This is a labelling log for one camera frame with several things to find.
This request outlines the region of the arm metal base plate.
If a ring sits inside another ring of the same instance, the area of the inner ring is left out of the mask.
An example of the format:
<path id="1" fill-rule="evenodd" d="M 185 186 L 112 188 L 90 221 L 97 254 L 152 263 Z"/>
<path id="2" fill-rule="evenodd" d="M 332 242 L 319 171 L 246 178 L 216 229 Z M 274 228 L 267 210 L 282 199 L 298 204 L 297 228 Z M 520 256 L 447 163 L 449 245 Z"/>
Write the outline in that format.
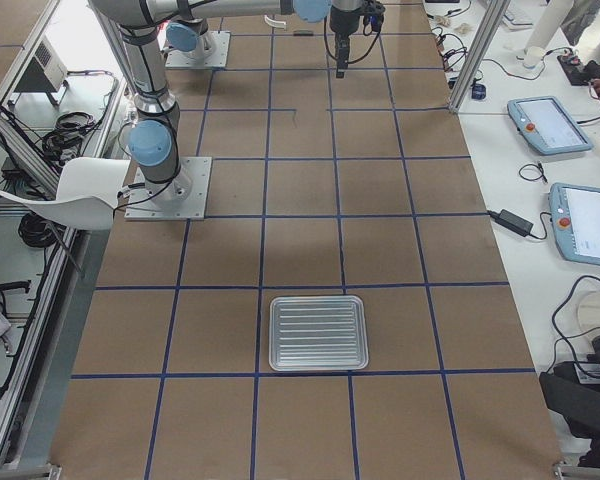
<path id="1" fill-rule="evenodd" d="M 148 167 L 139 166 L 124 217 L 129 221 L 203 220 L 212 170 L 211 157 L 180 157 L 180 170 L 170 184 L 145 178 Z"/>
<path id="2" fill-rule="evenodd" d="M 228 59 L 231 35 L 228 31 L 209 31 L 209 36 L 214 43 L 214 49 L 209 56 L 200 59 L 191 58 L 179 51 L 172 50 L 169 47 L 169 52 L 165 61 L 166 68 L 189 70 L 225 68 Z"/>

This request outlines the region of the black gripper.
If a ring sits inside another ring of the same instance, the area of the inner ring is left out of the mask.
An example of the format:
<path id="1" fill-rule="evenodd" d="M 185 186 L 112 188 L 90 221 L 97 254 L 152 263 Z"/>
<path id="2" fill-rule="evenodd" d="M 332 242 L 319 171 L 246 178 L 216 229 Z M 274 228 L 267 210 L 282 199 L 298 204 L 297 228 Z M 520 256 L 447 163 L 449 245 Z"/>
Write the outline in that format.
<path id="1" fill-rule="evenodd" d="M 384 23 L 385 6 L 376 0 L 333 0 L 329 15 L 329 26 L 335 33 L 334 56 L 336 78 L 342 79 L 348 69 L 350 38 L 348 36 L 369 27 L 379 33 Z"/>

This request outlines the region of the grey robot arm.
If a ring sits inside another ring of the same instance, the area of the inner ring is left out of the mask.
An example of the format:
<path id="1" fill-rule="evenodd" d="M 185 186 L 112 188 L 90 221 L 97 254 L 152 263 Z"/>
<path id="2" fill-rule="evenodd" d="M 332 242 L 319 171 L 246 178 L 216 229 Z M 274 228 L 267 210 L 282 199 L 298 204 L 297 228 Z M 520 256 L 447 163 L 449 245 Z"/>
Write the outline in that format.
<path id="1" fill-rule="evenodd" d="M 165 32 L 168 46 L 191 58 L 205 58 L 214 49 L 206 20 L 171 21 Z"/>
<path id="2" fill-rule="evenodd" d="M 133 83 L 138 127 L 129 137 L 132 158 L 149 188 L 185 178 L 178 158 L 179 107 L 167 69 L 223 68 L 230 35 L 212 31 L 216 17 L 297 15 L 322 23 L 335 41 L 325 47 L 336 63 L 337 77 L 353 64 L 350 37 L 362 29 L 379 37 L 385 8 L 379 1 L 94 1 L 97 14 L 111 25 L 122 45 L 120 65 Z"/>

